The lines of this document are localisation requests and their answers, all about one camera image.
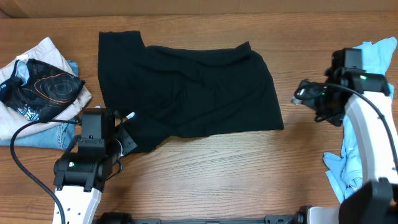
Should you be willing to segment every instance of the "black t-shirt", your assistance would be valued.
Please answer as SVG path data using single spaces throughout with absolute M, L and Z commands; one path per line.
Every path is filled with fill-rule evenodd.
M 16 60 L 11 77 L 0 84 L 0 101 L 29 121 L 45 123 L 71 105 L 84 84 L 45 62 Z
M 99 33 L 98 78 L 107 108 L 148 152 L 169 136 L 283 129 L 271 74 L 248 42 L 235 49 L 145 47 L 140 32 Z

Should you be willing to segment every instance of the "denim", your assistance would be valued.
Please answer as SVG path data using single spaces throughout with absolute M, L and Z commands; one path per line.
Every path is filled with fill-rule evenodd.
M 67 60 L 76 76 L 79 76 L 77 62 Z M 42 147 L 51 149 L 66 149 L 75 135 L 74 124 L 59 124 L 39 133 L 17 138 L 16 146 Z M 0 140 L 0 146 L 9 146 L 10 140 Z

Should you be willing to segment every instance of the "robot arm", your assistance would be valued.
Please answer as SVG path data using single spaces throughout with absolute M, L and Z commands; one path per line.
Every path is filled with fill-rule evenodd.
M 302 207 L 294 223 L 346 224 L 397 223 L 397 159 L 398 135 L 392 119 L 392 100 L 388 97 L 387 80 L 382 75 L 365 73 L 361 51 L 343 49 L 333 54 L 332 67 L 326 71 L 325 83 L 303 80 L 292 102 L 316 111 L 315 121 L 327 120 L 335 126 L 347 115 L 351 120 L 363 167 L 363 187 L 340 207 Z M 384 116 L 385 124 L 362 94 Z
M 110 111 L 104 108 L 86 110 L 82 134 L 77 140 L 78 151 L 67 149 L 54 165 L 55 195 L 62 204 L 65 224 L 93 222 L 105 182 L 122 154 L 121 143 L 114 137 L 114 125 L 114 115 Z M 53 223 L 61 223 L 57 205 Z

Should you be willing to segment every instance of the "black graphic t-shirt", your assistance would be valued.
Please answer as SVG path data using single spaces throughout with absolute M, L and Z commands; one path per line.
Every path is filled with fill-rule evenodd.
M 84 84 L 45 62 L 17 60 L 11 77 L 0 84 L 0 101 L 29 121 L 46 122 L 71 105 Z

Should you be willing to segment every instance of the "clothing pile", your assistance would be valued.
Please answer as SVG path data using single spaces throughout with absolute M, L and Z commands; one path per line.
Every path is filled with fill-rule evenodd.
M 2 68 L 0 83 L 0 145 L 8 146 L 23 125 L 41 121 L 24 129 L 15 145 L 67 148 L 75 125 L 46 122 L 74 119 L 90 101 L 76 62 L 66 61 L 47 37 Z

